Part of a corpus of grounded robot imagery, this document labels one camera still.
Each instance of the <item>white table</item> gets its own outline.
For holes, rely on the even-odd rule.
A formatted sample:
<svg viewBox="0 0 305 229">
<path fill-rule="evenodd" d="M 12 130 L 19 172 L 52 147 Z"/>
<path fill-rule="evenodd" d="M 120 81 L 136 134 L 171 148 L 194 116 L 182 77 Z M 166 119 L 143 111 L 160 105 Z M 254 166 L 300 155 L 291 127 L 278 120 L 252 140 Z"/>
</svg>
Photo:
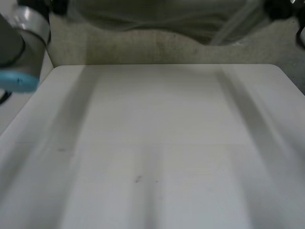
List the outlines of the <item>white table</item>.
<svg viewBox="0 0 305 229">
<path fill-rule="evenodd" d="M 272 65 L 58 67 L 0 137 L 0 228 L 303 229 L 304 140 Z"/>
</svg>

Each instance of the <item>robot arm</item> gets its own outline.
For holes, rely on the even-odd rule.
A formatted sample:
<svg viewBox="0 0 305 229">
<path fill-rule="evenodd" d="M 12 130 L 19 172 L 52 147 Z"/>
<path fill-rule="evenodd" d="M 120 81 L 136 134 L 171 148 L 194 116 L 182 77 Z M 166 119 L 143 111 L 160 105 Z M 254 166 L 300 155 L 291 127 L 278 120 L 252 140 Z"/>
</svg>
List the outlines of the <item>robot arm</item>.
<svg viewBox="0 0 305 229">
<path fill-rule="evenodd" d="M 63 8 L 60 5 L 55 11 L 60 13 Z M 0 104 L 13 92 L 36 91 L 46 46 L 51 40 L 51 9 L 52 5 L 44 0 L 18 0 L 8 20 L 0 14 L 0 88 L 6 91 Z"/>
</svg>

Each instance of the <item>dark spot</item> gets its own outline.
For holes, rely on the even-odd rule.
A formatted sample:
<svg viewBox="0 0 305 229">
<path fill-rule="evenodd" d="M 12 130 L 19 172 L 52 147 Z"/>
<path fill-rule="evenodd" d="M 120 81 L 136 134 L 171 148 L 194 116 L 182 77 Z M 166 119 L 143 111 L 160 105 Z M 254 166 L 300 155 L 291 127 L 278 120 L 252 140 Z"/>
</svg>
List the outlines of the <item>dark spot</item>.
<svg viewBox="0 0 305 229">
<path fill-rule="evenodd" d="M 141 179 L 142 179 L 142 176 L 137 176 L 137 179 L 135 180 L 135 183 L 136 184 L 139 183 L 141 181 Z"/>
</svg>

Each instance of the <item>table surface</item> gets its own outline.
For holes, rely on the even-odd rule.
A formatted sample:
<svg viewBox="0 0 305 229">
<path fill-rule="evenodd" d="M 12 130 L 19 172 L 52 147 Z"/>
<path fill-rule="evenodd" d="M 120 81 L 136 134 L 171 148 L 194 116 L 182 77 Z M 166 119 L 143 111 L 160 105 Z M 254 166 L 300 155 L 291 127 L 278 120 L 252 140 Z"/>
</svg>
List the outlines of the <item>table surface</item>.
<svg viewBox="0 0 305 229">
<path fill-rule="evenodd" d="M 58 67 L 0 137 L 0 228 L 301 229 L 304 140 L 273 65 Z"/>
</svg>

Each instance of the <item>gray cylinder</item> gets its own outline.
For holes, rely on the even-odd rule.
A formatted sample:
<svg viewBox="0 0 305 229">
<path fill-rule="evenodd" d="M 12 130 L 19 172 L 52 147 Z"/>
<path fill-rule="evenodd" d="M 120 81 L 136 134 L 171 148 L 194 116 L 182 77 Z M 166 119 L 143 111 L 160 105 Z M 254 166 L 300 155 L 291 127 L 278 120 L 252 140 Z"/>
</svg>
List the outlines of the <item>gray cylinder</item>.
<svg viewBox="0 0 305 229">
<path fill-rule="evenodd" d="M 23 39 L 0 14 L 0 66 L 8 65 L 16 60 L 24 48 Z"/>
</svg>

